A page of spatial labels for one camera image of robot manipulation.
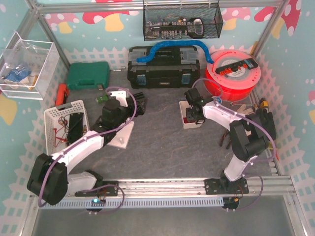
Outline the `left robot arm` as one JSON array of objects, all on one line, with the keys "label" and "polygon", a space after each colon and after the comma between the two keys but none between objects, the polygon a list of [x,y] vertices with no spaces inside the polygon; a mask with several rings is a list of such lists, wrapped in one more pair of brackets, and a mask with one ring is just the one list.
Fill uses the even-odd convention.
[{"label": "left robot arm", "polygon": [[93,192],[100,178],[92,171],[70,174],[71,170],[93,152],[109,144],[119,131],[145,113],[147,98],[136,94],[127,98],[127,106],[109,99],[95,124],[74,143],[52,155],[39,155],[33,165],[27,189],[38,197],[38,206],[59,203],[68,193]]}]

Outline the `white peg base plate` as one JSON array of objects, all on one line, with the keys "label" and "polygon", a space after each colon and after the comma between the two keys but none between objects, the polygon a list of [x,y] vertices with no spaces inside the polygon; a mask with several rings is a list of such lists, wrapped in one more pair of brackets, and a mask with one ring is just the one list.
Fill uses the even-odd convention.
[{"label": "white peg base plate", "polygon": [[116,136],[107,144],[108,146],[116,147],[116,148],[123,148],[126,149],[132,130],[134,127],[134,122],[131,121],[128,125],[124,128],[120,129]]}]

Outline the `black aluminium extrusion profile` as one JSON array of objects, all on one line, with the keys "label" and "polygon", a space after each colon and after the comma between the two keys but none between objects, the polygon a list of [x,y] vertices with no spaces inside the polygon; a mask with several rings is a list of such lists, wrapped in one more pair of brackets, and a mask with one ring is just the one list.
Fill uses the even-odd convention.
[{"label": "black aluminium extrusion profile", "polygon": [[135,98],[135,100],[141,100],[146,98],[143,92],[134,93],[133,97]]}]

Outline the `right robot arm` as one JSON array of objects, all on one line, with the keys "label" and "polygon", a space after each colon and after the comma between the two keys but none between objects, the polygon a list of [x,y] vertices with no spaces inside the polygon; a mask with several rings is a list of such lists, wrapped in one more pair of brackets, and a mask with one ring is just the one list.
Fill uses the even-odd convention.
[{"label": "right robot arm", "polygon": [[203,123],[209,119],[229,131],[233,156],[214,182],[216,192],[234,190],[246,167],[267,149],[271,136],[257,114],[244,115],[221,105],[217,98],[204,99],[197,88],[186,91],[185,98],[187,120]]}]

